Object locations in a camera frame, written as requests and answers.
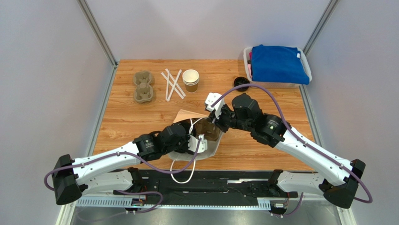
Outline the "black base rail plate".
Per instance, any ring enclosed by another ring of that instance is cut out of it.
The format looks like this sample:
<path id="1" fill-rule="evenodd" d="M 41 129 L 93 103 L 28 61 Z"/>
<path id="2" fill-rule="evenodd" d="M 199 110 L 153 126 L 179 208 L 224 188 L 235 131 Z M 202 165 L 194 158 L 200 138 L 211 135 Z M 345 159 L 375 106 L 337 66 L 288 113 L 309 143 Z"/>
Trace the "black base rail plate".
<path id="1" fill-rule="evenodd" d="M 185 179 L 190 171 L 175 175 Z M 128 172 L 133 185 L 129 193 L 145 192 L 145 204 L 160 202 L 163 206 L 255 206 L 258 198 L 275 199 L 285 202 L 296 199 L 299 192 L 286 193 L 276 185 L 268 183 L 272 171 L 194 171 L 191 180 L 185 184 L 176 183 L 169 174 L 155 170 Z"/>

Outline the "stack of black lids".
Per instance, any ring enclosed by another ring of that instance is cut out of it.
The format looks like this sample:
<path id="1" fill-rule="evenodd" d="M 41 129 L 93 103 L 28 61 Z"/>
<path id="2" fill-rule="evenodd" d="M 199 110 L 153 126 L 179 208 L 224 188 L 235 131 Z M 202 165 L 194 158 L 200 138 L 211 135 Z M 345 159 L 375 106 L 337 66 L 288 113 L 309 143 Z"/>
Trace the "stack of black lids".
<path id="1" fill-rule="evenodd" d="M 237 77 L 234 80 L 233 86 L 237 87 L 237 86 L 240 86 L 240 85 L 243 85 L 243 84 L 249 84 L 249 83 L 250 83 L 250 81 L 246 77 L 240 76 L 240 77 Z M 241 87 L 241 88 L 238 88 L 237 91 L 244 92 L 244 91 L 247 91 L 248 88 L 249 87 Z"/>

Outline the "cardboard cup carrier tray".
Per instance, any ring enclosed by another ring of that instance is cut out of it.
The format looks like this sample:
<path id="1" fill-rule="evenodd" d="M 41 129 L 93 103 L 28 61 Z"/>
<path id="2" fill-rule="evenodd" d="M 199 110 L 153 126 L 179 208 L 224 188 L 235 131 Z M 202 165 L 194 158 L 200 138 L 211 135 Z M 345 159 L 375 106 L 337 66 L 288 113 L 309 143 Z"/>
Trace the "cardboard cup carrier tray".
<path id="1" fill-rule="evenodd" d="M 152 74 L 147 70 L 142 70 L 134 74 L 133 83 L 136 85 L 134 100 L 138 103 L 150 102 L 154 97 L 152 84 Z"/>

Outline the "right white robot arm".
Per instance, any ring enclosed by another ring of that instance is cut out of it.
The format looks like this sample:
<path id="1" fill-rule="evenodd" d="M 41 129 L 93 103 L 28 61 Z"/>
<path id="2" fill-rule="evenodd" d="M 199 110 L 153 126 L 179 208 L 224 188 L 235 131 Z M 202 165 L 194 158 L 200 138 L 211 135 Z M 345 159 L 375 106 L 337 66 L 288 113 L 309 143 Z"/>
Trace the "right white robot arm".
<path id="1" fill-rule="evenodd" d="M 247 94 L 235 97 L 232 109 L 218 93 L 209 93 L 205 105 L 210 112 L 209 121 L 222 132 L 229 128 L 248 131 L 257 142 L 286 152 L 315 170 L 314 173 L 274 170 L 269 179 L 271 186 L 287 193 L 322 195 L 335 206 L 351 207 L 359 187 L 355 176 L 362 176 L 364 162 L 349 161 L 328 152 L 294 127 L 286 127 L 282 118 L 262 112 L 258 102 Z"/>

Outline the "white plastic basket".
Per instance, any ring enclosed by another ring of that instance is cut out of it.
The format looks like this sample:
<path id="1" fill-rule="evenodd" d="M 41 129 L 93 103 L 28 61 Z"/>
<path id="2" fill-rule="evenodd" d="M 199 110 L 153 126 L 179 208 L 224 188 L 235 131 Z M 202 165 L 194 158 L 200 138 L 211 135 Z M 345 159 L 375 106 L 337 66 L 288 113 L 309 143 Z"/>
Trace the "white plastic basket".
<path id="1" fill-rule="evenodd" d="M 244 59 L 244 67 L 245 67 L 245 73 L 246 73 L 246 77 L 247 79 L 250 81 L 250 83 L 254 83 L 254 84 L 258 84 L 260 86 L 266 87 L 266 88 L 296 88 L 299 87 L 301 84 L 287 84 L 287 83 L 272 83 L 272 82 L 254 82 L 251 79 L 251 50 L 252 47 L 246 47 L 243 50 L 243 59 Z M 310 70 L 310 66 L 308 64 L 306 55 L 304 54 L 304 58 L 306 61 L 306 69 Z"/>

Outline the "blue folded towel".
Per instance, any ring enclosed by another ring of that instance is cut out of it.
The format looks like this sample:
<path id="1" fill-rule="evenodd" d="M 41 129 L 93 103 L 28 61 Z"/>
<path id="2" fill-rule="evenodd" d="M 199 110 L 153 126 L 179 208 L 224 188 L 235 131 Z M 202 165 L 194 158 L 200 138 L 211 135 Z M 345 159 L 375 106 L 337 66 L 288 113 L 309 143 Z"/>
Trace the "blue folded towel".
<path id="1" fill-rule="evenodd" d="M 308 85 L 304 53 L 297 47 L 258 45 L 251 50 L 251 79 L 263 83 Z"/>

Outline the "brown paper bag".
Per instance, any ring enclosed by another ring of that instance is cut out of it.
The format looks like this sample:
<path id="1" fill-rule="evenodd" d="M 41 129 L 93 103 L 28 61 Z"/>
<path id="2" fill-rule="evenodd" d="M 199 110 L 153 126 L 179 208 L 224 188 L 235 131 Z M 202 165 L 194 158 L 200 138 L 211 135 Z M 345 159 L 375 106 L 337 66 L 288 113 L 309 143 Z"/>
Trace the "brown paper bag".
<path id="1" fill-rule="evenodd" d="M 187 130 L 190 132 L 187 150 L 179 150 L 168 154 L 172 159 L 170 171 L 172 171 L 176 161 L 191 161 L 194 154 L 197 154 L 192 162 L 192 171 L 190 177 L 186 181 L 178 181 L 173 175 L 171 178 L 178 184 L 188 183 L 194 173 L 196 162 L 214 156 L 220 145 L 223 132 L 213 123 L 207 121 L 207 116 L 187 110 L 179 110 L 174 123 L 186 124 Z"/>

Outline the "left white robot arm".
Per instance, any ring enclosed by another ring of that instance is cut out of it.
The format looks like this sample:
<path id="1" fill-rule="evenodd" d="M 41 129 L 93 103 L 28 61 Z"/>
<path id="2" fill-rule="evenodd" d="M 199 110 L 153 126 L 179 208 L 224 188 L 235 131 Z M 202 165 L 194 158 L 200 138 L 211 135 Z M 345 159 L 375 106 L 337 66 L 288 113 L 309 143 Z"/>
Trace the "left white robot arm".
<path id="1" fill-rule="evenodd" d="M 140 190 L 136 186 L 136 175 L 128 180 L 112 174 L 112 171 L 138 164 L 146 164 L 156 170 L 150 161 L 177 151 L 185 150 L 196 157 L 207 149 L 207 140 L 204 135 L 193 136 L 190 127 L 175 123 L 162 131 L 140 135 L 121 147 L 90 157 L 72 158 L 69 154 L 62 155 L 53 171 L 45 176 L 44 183 L 54 192 L 57 205 L 75 202 L 83 195 L 95 192 L 125 192 L 131 188 Z"/>

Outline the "stack of paper cups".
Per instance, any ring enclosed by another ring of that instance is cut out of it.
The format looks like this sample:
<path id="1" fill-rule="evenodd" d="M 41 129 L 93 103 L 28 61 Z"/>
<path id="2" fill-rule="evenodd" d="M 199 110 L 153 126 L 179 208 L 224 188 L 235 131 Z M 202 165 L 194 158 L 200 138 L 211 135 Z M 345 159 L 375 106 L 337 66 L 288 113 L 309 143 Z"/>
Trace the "stack of paper cups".
<path id="1" fill-rule="evenodd" d="M 194 69 L 188 69 L 183 72 L 183 83 L 189 93 L 195 93 L 199 84 L 199 73 Z"/>

